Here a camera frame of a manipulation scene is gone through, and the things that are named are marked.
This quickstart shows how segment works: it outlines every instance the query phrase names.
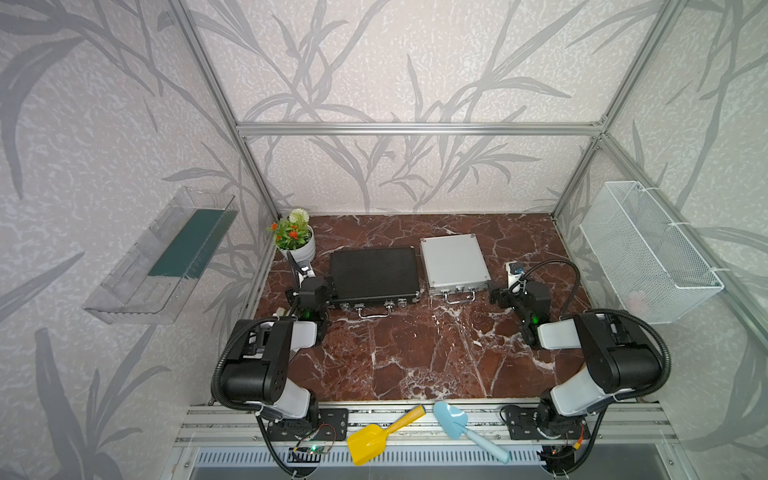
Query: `black mounting plate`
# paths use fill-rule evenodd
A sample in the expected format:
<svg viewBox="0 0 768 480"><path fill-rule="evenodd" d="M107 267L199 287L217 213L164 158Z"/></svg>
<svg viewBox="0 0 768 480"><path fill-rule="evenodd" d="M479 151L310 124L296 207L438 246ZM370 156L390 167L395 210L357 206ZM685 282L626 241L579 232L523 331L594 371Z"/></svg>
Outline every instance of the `black mounting plate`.
<svg viewBox="0 0 768 480"><path fill-rule="evenodd" d="M327 423L336 430L336 441L346 440L346 429L349 424L349 410L347 409L320 409L319 424ZM272 442L295 442L298 439L292 432L284 428L283 422L276 422L270 425L266 434ZM333 430L328 427L322 427L312 440L333 440Z"/></svg>
<svg viewBox="0 0 768 480"><path fill-rule="evenodd" d="M502 420L507 425L509 430L509 438L511 440L547 440L547 437L543 436L536 428L536 421L533 414L536 408L525 408L517 405L505 405L502 408ZM584 426L584 440L589 439L589 427ZM578 440L581 436L581 423L579 418L574 418L573 426L564 431L564 435L560 436L560 440L565 440L565 437L570 440Z"/></svg>

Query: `aluminum extrusion bar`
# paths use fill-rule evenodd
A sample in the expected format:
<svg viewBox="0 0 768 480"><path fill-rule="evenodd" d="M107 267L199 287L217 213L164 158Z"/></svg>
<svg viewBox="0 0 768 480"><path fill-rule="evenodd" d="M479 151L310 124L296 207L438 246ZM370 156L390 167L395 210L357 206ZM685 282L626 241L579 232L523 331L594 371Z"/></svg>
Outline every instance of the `aluminum extrusion bar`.
<svg viewBox="0 0 768 480"><path fill-rule="evenodd" d="M594 123L242 123L243 136L265 135L597 135Z"/></svg>
<svg viewBox="0 0 768 480"><path fill-rule="evenodd" d="M632 65L627 70L627 74L621 81L621 85L616 90L611 103L608 104L608 109L603 116L603 132L610 131L611 125L616 121L619 112L624 108L630 95L637 87L637 83L643 76L643 73L647 70L648 65L653 61L654 56L658 53L664 40L670 34L672 26L677 21L677 17L683 11L687 0L667 0L659 10L654 24L650 27L643 45L640 50L637 51Z"/></svg>
<svg viewBox="0 0 768 480"><path fill-rule="evenodd" d="M598 139L598 147L603 147L603 151L613 159L618 169L621 170L621 173L628 180L638 181L645 187L656 187L653 181L632 161L629 154L616 143L612 136L601 135ZM725 285L723 299L744 327L768 351L768 314L766 314L765 309L755 300L741 280L728 269L728 266L720 259L720 256L714 253L696 229L685 220L680 211L657 188L653 188L648 192L675 222L680 222L680 230L682 230L683 234L690 240L704 260L713 268L722 269L717 272L717 275Z"/></svg>
<svg viewBox="0 0 768 480"><path fill-rule="evenodd" d="M192 58L197 65L198 70L200 70L200 74L203 76L203 80L208 87L208 90L214 98L214 103L224 120L227 133L231 136L237 153L240 154L240 159L245 163L248 174L256 183L259 193L270 211L270 215L274 220L277 220L280 218L280 212L277 210L277 205L275 204L274 199L270 196L269 189L266 187L266 183L259 172L259 168L256 161L253 159L250 149L246 145L245 140L237 133L237 123L234 114L227 102L227 98L224 96L221 85L219 85L219 81L216 79L216 74L214 74L211 63L205 54L203 44L197 37L194 22L189 10L187 10L187 7L184 5L184 0L167 0L167 4L170 7L170 13L173 16L174 24L178 26L181 37L190 49Z"/></svg>
<svg viewBox="0 0 768 480"><path fill-rule="evenodd" d="M637 87L637 83L648 68L651 60L653 60L656 52L664 43L664 39L669 35L677 17L680 16L683 7L685 7L686 1L687 0L667 0L664 5L661 6L659 13L654 20L654 24L645 35L642 46L634 56L627 73L624 75L624 79L622 79L619 84L616 94L611 99L611 103L608 104L608 108L601 118L601 133L610 131L609 129L611 125L616 121L619 112L627 103L627 99L630 97L635 87ZM593 158L593 151L590 151L589 149L584 151L579 160L578 168L574 170L574 174L571 175L571 178L565 185L565 189L563 189L563 194L554 206L554 210L552 211L553 217L557 217L562 213L565 205L576 191L581 179L584 178L584 175L589 170Z"/></svg>
<svg viewBox="0 0 768 480"><path fill-rule="evenodd" d="M435 400L423 401L427 414L407 429L391 434L387 445L471 445L468 439L451 440L432 414ZM349 409L348 434L370 423L388 425L410 410L417 401L321 402L320 406ZM468 427L500 445L540 445L553 440L510 440L507 426L498 414L503 405L514 403L535 407L538 399L477 399L451 401L467 412ZM596 417L588 417L594 424ZM658 404L619 403L612 405L600 429L601 441L607 443L678 443L677 435ZM175 446L260 446L263 439L250 412L238 412L222 406L190 407Z"/></svg>
<svg viewBox="0 0 768 480"><path fill-rule="evenodd" d="M568 181L568 183L565 185L563 193L560 195L558 202L554 206L554 211L552 212L553 217L557 218L561 213L563 213L565 206L568 205L568 200L570 200L571 196L578 188L578 185L581 182L581 178L584 177L584 175L587 173L587 170L589 169L589 166L592 165L592 158L598 152L597 145L598 138L592 137L589 140L587 148L585 148L584 152L581 154L581 158L579 159L578 164L576 164L574 173L570 177L571 179L578 178L579 181Z"/></svg>

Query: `leaf patterned wallpaper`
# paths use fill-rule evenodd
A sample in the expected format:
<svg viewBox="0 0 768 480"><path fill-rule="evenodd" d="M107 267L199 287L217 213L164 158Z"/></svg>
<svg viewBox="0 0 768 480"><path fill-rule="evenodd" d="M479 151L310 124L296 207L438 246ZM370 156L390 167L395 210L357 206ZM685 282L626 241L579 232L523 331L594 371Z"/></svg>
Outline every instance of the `leaf patterned wallpaper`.
<svg viewBox="0 0 768 480"><path fill-rule="evenodd" d="M611 128L764 306L767 102L768 2L691 0ZM578 232L605 180L621 178L603 157L592 165L558 225L588 279L592 299L612 305L610 284ZM765 478L765 351L718 296L676 323L658 327L670 344L674 367L657 397L699 478Z"/></svg>
<svg viewBox="0 0 768 480"><path fill-rule="evenodd" d="M661 0L189 0L241 122L596 121ZM283 210L551 211L586 139L252 137Z"/></svg>
<svg viewBox="0 0 768 480"><path fill-rule="evenodd" d="M267 212L162 2L0 2L0 478L156 478L264 258ZM83 305L180 186L235 223L169 326Z"/></svg>

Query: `wire mesh basket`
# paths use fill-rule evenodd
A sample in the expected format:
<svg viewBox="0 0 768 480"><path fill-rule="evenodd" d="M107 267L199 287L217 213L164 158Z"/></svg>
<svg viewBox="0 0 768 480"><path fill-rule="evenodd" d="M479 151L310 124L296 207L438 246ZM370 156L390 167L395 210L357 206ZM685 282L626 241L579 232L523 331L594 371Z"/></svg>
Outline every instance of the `wire mesh basket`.
<svg viewBox="0 0 768 480"><path fill-rule="evenodd" d="M670 323L723 283L653 196L635 181L606 182L581 231L621 304Z"/></svg>

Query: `black robot arm segment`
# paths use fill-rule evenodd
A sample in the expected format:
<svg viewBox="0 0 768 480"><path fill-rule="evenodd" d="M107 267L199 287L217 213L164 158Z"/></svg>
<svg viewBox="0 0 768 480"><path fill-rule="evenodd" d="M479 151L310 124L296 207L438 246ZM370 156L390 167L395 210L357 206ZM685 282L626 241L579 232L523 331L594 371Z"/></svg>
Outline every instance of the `black robot arm segment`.
<svg viewBox="0 0 768 480"><path fill-rule="evenodd" d="M648 386L643 386L639 389L635 389L632 392L619 392L614 394L614 398L617 401L626 400L626 399L635 399L641 396L650 395L651 393L656 392L658 389L663 387L665 383L667 383L667 380L670 378L670 374L672 373L672 357L670 355L669 347L667 347L667 343L664 342L664 339L661 337L659 332L656 331L656 329L654 329L652 326L648 325L643 320L637 318L636 316L632 315L631 313L625 310L592 309L591 313L602 313L604 315L617 316L622 320L628 320L634 325L639 326L640 328L645 330L648 333L648 335L654 340L656 345L658 345L659 361L661 364L661 370L659 372L659 375ZM647 340L646 340L646 343L647 345L652 347L652 345L648 343Z"/></svg>
<svg viewBox="0 0 768 480"><path fill-rule="evenodd" d="M246 328L248 323L248 320L237 322L233 335ZM254 330L258 327L241 336L227 356L221 387L230 400L272 405L280 399L286 386L293 321L280 319L274 322L259 359L252 357L256 355L259 343L259 333Z"/></svg>
<svg viewBox="0 0 768 480"><path fill-rule="evenodd" d="M649 386L661 374L661 354L642 329L620 316L573 316L589 374L605 393Z"/></svg>
<svg viewBox="0 0 768 480"><path fill-rule="evenodd" d="M231 400L227 396L227 394L224 393L221 385L221 380L224 373L224 369L226 368L229 362L230 355L235 350L235 346L237 345L240 345L241 347L244 346L245 342L244 341L241 342L241 340L248 337L249 333L252 332L253 329L257 328L262 323L271 322L271 321L274 321L274 318L269 317L266 319L251 320L251 321L248 321L246 325L241 326L239 330L234 331L232 333L232 336L227 342L227 345L224 347L223 352L219 356L219 361L217 362L216 368L214 369L214 374L210 379L210 394L222 406L225 406L228 409L232 409L232 410L255 411L260 409L259 405L248 404L243 402L234 402L233 400Z"/></svg>

